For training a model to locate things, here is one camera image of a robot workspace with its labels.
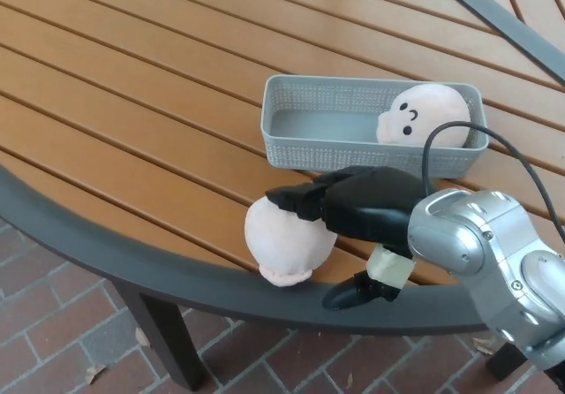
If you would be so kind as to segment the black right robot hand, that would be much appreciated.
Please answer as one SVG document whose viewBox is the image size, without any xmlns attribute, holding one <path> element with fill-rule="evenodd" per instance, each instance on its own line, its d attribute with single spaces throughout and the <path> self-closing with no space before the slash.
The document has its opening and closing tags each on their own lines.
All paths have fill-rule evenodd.
<svg viewBox="0 0 565 394">
<path fill-rule="evenodd" d="M 390 167 L 350 166 L 308 183 L 270 189 L 266 196 L 302 220 L 321 220 L 334 234 L 376 244 L 365 270 L 330 289 L 324 308 L 396 299 L 415 268 L 408 225 L 413 209 L 427 196 L 420 178 Z"/>
</svg>

